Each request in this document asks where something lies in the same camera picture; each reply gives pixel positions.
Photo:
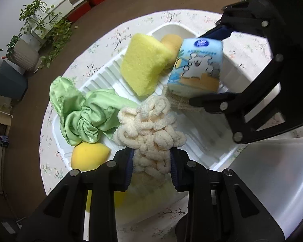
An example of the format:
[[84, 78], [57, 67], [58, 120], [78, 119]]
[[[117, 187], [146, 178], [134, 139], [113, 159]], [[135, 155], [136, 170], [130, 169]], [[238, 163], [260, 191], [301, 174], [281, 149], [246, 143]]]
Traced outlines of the cream chenille loop scrubber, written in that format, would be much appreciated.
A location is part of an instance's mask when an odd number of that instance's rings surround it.
[[148, 97], [137, 108], [123, 107], [120, 126], [113, 134], [119, 146], [134, 149], [134, 173], [146, 173], [161, 180], [170, 173], [172, 147], [181, 147], [187, 137], [177, 130], [176, 117], [164, 96]]

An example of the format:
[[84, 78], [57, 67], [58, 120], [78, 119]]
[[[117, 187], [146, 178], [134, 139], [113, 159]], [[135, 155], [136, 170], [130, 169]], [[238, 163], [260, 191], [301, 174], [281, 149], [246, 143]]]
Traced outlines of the yellow egg-shaped sponge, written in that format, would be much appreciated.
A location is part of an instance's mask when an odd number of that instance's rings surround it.
[[73, 149], [71, 168], [82, 172], [94, 170], [107, 161], [110, 152], [104, 144], [83, 142]]

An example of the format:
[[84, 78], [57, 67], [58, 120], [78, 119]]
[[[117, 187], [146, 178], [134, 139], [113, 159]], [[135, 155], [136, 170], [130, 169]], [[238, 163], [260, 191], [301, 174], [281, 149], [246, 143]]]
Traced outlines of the light blue tissue pack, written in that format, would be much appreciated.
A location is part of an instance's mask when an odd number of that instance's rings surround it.
[[217, 93], [222, 62], [222, 41], [209, 38], [185, 39], [167, 87], [172, 94], [185, 98]]

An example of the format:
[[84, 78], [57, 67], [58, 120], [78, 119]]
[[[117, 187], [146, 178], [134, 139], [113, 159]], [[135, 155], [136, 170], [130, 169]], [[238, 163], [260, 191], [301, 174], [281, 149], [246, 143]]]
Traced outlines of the tan peanut-shaped sponge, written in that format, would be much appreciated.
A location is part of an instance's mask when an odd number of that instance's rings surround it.
[[181, 48], [181, 45], [183, 43], [183, 39], [176, 34], [167, 34], [162, 37], [161, 43], [168, 48], [168, 50], [171, 51], [171, 59], [169, 60], [167, 66], [165, 69], [170, 69], [174, 66], [175, 61], [177, 59], [179, 50]]

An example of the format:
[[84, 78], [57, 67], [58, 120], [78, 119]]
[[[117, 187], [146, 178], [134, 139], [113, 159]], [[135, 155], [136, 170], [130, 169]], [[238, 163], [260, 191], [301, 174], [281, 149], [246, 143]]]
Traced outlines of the beige knitted cloth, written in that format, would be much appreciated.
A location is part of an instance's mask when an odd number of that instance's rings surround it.
[[168, 86], [165, 85], [162, 88], [162, 93], [164, 97], [168, 99], [172, 108], [176, 108], [178, 110], [185, 110], [190, 112], [200, 112], [204, 110], [200, 107], [195, 107], [189, 104], [189, 99], [181, 96], [174, 95], [169, 89]]

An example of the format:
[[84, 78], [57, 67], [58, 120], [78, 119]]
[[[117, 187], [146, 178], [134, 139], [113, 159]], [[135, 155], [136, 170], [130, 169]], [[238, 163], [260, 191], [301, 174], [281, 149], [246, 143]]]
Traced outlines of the translucent plastic storage box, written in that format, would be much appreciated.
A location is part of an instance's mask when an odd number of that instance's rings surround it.
[[249, 144], [236, 158], [214, 166], [230, 168], [265, 206], [285, 238], [303, 230], [303, 137]]

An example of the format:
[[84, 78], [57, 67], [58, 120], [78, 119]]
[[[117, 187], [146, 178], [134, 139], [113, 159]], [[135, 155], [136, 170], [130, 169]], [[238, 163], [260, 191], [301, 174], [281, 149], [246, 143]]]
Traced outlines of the small blue patterned box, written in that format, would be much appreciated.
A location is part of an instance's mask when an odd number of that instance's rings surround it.
[[0, 135], [0, 147], [8, 148], [9, 146], [9, 137], [5, 135]]

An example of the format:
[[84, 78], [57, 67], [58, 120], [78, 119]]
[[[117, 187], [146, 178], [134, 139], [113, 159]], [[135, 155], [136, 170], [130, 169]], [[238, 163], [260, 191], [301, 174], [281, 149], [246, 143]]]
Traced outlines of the dark blue square planter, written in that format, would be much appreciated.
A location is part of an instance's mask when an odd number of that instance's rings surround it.
[[27, 78], [3, 61], [0, 66], [0, 96], [20, 101], [27, 89]]

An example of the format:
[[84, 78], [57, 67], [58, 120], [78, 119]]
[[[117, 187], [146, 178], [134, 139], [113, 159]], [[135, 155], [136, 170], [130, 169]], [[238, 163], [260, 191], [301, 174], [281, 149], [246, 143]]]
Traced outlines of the white ribbed planter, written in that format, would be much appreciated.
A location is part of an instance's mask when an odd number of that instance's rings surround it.
[[38, 52], [21, 38], [16, 42], [8, 60], [31, 73], [35, 73], [40, 65]]

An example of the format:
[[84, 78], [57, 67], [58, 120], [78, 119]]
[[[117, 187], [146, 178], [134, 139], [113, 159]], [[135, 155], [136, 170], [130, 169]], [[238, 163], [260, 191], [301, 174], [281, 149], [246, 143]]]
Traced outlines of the trailing pothos plant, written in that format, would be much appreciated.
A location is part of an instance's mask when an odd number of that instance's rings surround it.
[[[72, 35], [72, 23], [55, 10], [54, 5], [34, 0], [22, 5], [19, 21], [23, 27], [14, 35], [7, 47], [7, 59], [29, 72], [49, 68]], [[40, 56], [22, 37], [36, 38], [41, 46], [48, 46], [49, 52]]]

